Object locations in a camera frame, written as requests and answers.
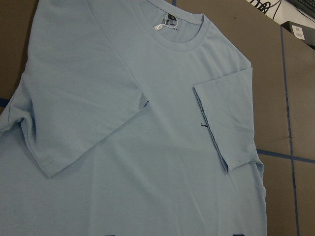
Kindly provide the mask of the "light blue t-shirt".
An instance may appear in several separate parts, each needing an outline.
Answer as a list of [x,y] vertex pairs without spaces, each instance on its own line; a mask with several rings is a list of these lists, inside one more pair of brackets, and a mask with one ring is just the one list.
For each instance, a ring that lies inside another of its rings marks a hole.
[[0,117],[1,235],[264,236],[263,172],[252,64],[204,14],[39,1]]

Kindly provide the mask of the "white clothing tag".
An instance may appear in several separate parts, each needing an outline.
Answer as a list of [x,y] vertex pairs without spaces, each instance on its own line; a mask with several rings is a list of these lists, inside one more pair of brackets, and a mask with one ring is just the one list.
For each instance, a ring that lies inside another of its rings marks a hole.
[[172,27],[167,22],[168,22],[168,15],[166,15],[164,17],[163,22],[161,24],[154,26],[154,29],[156,31],[163,29],[163,27],[167,27],[167,28],[171,29]]

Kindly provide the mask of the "black power adapter box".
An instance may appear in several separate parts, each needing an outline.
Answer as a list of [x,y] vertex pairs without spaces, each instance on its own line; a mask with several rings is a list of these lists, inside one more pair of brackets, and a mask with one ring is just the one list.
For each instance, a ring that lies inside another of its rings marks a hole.
[[286,21],[281,26],[293,34],[296,38],[302,40],[312,49],[315,49],[315,29],[295,22]]

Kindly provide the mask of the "black keyboard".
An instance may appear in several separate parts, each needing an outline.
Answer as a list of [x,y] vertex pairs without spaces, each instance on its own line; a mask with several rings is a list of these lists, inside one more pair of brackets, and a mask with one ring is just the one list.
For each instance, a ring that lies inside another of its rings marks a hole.
[[315,17],[315,0],[288,0],[288,2],[307,13],[312,18]]

